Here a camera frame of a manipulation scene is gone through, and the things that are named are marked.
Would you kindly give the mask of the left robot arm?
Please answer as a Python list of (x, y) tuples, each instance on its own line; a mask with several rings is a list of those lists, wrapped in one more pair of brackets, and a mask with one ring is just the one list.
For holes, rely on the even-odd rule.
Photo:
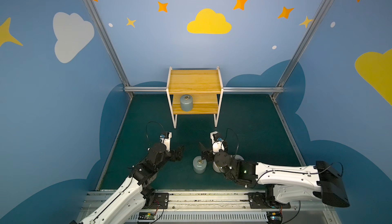
[(143, 207), (150, 207), (155, 200), (156, 192), (150, 184), (168, 161), (182, 160), (183, 151), (182, 145), (169, 151), (164, 143), (154, 144), (145, 158), (132, 168), (116, 192), (79, 223), (124, 224)]

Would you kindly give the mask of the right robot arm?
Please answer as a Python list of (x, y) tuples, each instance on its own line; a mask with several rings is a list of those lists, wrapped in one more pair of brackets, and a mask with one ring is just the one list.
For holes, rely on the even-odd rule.
[(327, 162), (293, 167), (245, 161), (228, 154), (222, 142), (209, 149), (201, 144), (200, 149), (202, 159), (214, 162), (227, 180), (245, 188), (265, 186), (264, 199), (270, 207), (313, 200), (338, 208), (350, 206), (343, 175)]

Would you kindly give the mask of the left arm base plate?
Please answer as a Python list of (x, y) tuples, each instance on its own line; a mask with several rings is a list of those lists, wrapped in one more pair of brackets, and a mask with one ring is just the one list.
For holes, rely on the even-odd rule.
[(159, 209), (167, 209), (169, 201), (169, 193), (168, 192), (155, 192), (151, 196), (149, 196), (146, 200), (145, 209), (156, 209), (159, 206)]

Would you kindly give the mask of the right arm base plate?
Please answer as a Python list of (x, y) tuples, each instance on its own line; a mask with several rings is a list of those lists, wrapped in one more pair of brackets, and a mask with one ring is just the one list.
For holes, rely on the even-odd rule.
[(248, 200), (251, 209), (290, 209), (290, 203), (282, 204), (275, 200), (268, 200), (263, 192), (248, 193)]

